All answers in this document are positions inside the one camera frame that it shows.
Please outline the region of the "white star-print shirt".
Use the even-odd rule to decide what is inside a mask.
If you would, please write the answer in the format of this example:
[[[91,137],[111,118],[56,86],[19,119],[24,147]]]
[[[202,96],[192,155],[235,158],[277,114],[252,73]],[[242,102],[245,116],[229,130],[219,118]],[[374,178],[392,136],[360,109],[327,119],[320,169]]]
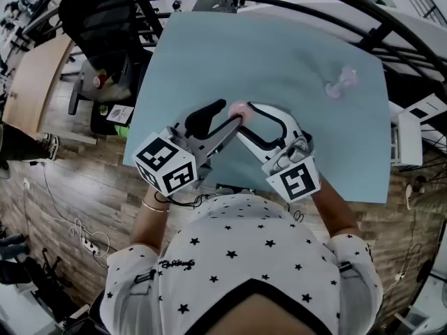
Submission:
[[[161,254],[113,253],[100,314],[111,335],[205,335],[254,294],[317,335],[366,335],[383,288],[361,238],[323,243],[275,202],[225,195],[197,208]]]

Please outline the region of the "small pink tape roll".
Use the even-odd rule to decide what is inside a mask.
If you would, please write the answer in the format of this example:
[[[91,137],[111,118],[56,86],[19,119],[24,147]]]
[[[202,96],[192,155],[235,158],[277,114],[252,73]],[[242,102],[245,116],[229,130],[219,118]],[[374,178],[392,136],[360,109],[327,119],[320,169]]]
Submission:
[[[247,124],[250,122],[254,115],[254,110],[248,102],[238,101],[233,103],[228,110],[228,117],[241,117],[242,123]]]

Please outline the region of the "white power strip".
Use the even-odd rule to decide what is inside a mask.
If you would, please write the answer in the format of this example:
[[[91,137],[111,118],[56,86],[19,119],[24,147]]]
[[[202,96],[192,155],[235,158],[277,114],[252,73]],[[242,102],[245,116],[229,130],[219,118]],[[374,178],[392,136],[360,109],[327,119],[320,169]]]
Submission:
[[[92,255],[98,255],[100,253],[100,248],[86,237],[81,237],[81,244]]]

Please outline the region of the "white folding chair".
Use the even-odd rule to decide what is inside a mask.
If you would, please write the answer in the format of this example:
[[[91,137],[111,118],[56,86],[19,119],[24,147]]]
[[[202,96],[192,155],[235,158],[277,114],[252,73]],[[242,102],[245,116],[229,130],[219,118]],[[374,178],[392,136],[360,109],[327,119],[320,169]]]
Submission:
[[[423,165],[423,143],[447,154],[447,137],[428,121],[447,112],[447,104],[435,94],[406,107],[388,103],[391,121],[391,165]]]

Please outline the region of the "wooden desk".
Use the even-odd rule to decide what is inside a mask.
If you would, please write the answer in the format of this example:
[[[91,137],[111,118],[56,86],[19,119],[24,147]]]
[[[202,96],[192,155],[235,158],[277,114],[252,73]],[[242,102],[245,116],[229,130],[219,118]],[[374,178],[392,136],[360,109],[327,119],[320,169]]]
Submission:
[[[10,86],[2,122],[38,136],[45,104],[72,48],[73,41],[63,34],[25,53]]]

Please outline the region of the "person's right forearm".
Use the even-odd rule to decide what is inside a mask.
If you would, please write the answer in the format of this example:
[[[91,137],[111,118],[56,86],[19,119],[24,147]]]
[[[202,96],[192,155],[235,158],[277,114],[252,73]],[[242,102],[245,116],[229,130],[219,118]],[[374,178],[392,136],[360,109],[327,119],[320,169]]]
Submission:
[[[355,214],[348,203],[330,185],[324,176],[320,176],[321,188],[312,194],[312,200],[330,235],[341,234],[361,236]]]

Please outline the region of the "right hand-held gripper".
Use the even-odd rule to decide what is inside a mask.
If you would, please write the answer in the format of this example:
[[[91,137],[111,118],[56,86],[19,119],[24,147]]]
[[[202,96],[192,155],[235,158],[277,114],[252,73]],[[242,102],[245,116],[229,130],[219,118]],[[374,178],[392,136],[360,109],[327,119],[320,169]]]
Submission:
[[[311,135],[301,133],[293,115],[272,105],[249,104],[255,113],[273,120],[282,129],[281,135],[271,142],[266,142],[245,126],[241,126],[236,134],[238,140],[264,163],[261,169],[268,176],[266,182],[287,203],[319,191],[321,183],[314,163]]]

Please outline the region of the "person's left forearm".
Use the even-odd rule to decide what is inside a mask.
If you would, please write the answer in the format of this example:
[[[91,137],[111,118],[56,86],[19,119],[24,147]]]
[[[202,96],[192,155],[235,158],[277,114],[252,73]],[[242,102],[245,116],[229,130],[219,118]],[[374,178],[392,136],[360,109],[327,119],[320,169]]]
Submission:
[[[146,245],[159,254],[166,230],[169,208],[170,203],[167,199],[150,186],[135,219],[130,244]]]

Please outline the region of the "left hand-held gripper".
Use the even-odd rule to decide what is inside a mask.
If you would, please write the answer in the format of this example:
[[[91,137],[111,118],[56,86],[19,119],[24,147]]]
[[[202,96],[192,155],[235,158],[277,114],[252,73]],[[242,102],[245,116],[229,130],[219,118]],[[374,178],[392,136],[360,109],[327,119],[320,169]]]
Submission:
[[[210,131],[214,116],[225,106],[224,99],[216,100],[192,112],[184,122],[185,128],[176,123],[160,133],[151,133],[132,155],[141,177],[165,197],[187,186],[198,188],[211,172],[207,160],[228,144],[243,122],[242,115],[236,114]],[[192,139],[188,137],[202,140],[203,165],[198,164],[196,151],[190,145]]]

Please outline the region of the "gray storage bin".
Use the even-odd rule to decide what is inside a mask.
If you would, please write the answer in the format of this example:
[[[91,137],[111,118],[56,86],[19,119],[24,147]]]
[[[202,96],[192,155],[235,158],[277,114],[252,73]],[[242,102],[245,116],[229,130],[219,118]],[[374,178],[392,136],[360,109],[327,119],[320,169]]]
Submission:
[[[115,50],[86,59],[79,75],[78,93],[94,102],[124,101],[135,95],[141,64],[132,61],[126,50]],[[101,89],[93,85],[93,78],[105,75]]]

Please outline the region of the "clear plastic bottle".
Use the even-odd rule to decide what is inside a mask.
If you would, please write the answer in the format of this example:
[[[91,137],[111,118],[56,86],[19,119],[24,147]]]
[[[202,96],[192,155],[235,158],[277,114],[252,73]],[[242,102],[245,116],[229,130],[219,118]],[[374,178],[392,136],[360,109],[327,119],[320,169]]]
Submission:
[[[345,89],[353,87],[358,83],[358,72],[351,66],[344,66],[336,82],[325,85],[326,94],[334,99],[340,98]]]

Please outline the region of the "black mesh office chair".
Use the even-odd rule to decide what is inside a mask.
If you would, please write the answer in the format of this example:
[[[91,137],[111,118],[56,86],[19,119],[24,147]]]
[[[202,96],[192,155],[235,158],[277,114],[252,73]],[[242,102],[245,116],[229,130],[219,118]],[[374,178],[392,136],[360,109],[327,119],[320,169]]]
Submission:
[[[118,102],[133,106],[152,57],[140,42],[136,8],[131,0],[62,0],[59,19],[64,33],[80,48],[86,59],[115,50],[126,50],[132,61],[141,64],[135,95]],[[87,100],[78,93],[78,78],[73,87],[68,113],[77,112],[78,103]]]

